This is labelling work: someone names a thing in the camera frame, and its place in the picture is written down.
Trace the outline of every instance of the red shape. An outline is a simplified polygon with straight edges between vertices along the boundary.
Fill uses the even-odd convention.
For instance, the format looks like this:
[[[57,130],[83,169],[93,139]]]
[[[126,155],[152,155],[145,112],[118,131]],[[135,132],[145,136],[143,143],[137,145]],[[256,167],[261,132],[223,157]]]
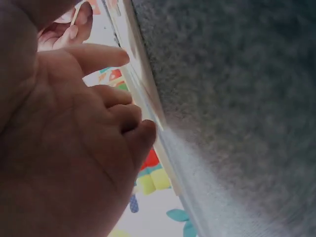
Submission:
[[[122,73],[120,72],[120,69],[115,69],[111,72],[109,81],[120,78],[121,76],[122,76]]]
[[[155,167],[159,163],[160,162],[159,162],[159,159],[157,157],[156,152],[154,151],[154,149],[151,149],[151,151],[149,152],[149,155],[147,156],[147,158],[146,158],[146,160],[141,168],[141,171],[146,169],[147,167]]]

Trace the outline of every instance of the hand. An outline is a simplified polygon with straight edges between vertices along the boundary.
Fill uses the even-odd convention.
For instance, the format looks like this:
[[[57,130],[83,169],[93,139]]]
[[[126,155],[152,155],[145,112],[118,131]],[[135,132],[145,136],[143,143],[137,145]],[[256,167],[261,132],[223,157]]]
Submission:
[[[0,1],[0,236],[107,236],[155,140],[130,94],[82,81],[126,64],[123,50],[37,53],[38,30],[72,4]]]
[[[84,2],[79,10],[75,24],[70,26],[76,9],[59,17],[55,22],[41,30],[38,34],[39,51],[63,48],[72,44],[79,44],[90,36],[93,22],[93,11],[89,2]]]

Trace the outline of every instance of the palm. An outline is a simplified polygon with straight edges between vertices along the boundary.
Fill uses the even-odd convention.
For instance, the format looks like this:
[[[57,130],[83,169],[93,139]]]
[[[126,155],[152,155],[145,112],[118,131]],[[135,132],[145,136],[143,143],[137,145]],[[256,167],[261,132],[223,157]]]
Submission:
[[[28,33],[26,47],[35,49],[35,39]],[[28,50],[17,58],[20,71],[11,61],[0,71],[0,78],[9,79],[0,80],[0,204],[5,207],[0,231],[106,236],[128,203],[155,127],[141,122],[130,95],[106,86],[88,88],[82,77],[121,66],[128,57],[121,49],[80,45],[36,56]]]

